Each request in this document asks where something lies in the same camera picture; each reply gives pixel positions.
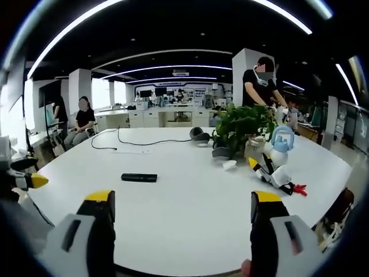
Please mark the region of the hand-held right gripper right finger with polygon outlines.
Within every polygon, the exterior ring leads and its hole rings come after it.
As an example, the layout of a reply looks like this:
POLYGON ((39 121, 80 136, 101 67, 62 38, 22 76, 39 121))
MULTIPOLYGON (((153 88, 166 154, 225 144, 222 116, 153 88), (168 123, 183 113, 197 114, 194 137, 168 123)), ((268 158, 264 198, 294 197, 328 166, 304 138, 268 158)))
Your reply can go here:
POLYGON ((324 258, 316 234, 274 193, 251 193, 250 243, 251 276, 312 276, 324 258))

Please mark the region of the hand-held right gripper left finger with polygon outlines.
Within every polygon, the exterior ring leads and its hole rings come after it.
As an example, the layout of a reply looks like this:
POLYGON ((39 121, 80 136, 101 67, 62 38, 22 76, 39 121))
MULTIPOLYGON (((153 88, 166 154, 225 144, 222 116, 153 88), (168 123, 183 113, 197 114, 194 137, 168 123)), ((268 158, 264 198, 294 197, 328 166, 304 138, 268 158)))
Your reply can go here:
POLYGON ((52 276, 115 276, 115 192, 87 196, 47 235, 40 261, 52 276))

